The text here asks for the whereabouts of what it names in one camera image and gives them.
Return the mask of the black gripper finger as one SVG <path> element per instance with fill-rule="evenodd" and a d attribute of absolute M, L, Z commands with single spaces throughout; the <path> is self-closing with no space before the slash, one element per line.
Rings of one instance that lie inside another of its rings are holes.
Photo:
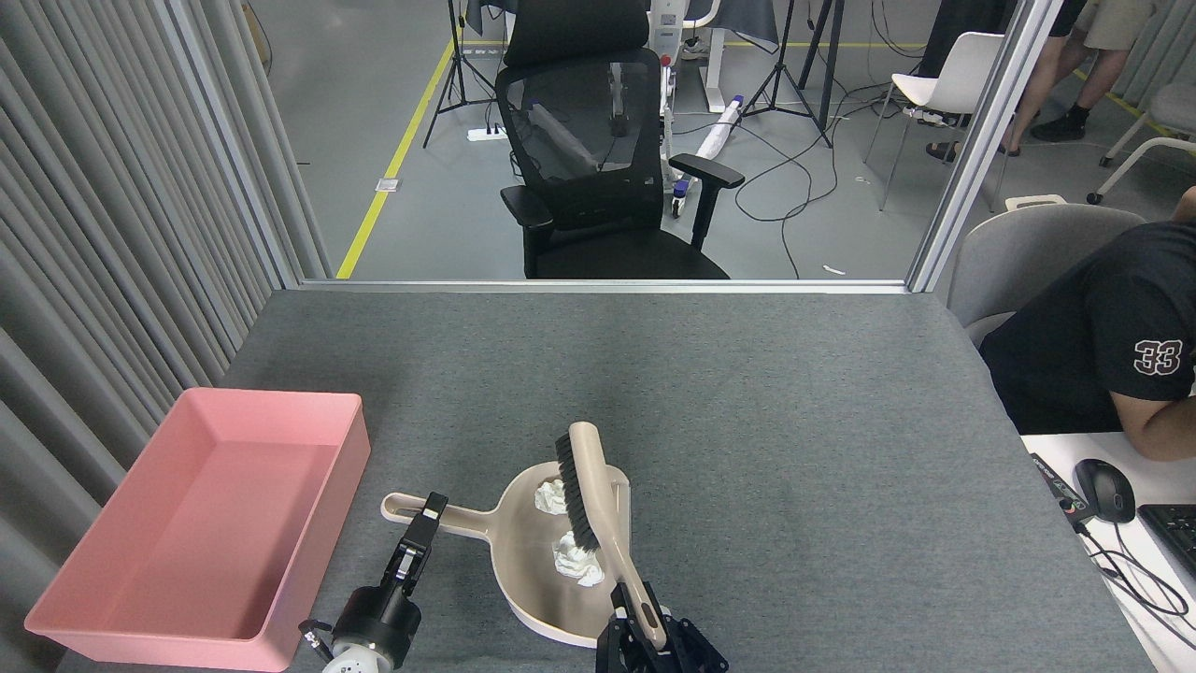
<path fill-rule="evenodd" d="M 663 613 L 663 630 L 667 644 L 658 651 L 658 672 L 730 672 L 730 661 L 691 619 Z"/>
<path fill-rule="evenodd" d="M 404 596 L 410 596 L 415 591 L 426 562 L 431 558 L 440 516 L 447 507 L 447 495 L 440 492 L 427 495 L 423 506 L 411 516 L 405 533 L 393 549 L 392 558 L 388 562 L 383 575 L 383 589 L 398 591 Z"/>
<path fill-rule="evenodd" d="M 611 593 L 615 612 L 594 648 L 597 672 L 657 672 L 657 651 L 648 638 L 647 614 L 624 582 Z"/>

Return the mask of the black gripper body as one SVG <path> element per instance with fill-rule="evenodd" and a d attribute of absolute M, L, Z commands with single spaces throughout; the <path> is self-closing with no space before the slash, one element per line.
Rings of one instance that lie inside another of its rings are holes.
<path fill-rule="evenodd" d="M 353 592 L 332 629 L 332 669 L 399 669 L 421 625 L 421 608 L 398 591 Z"/>

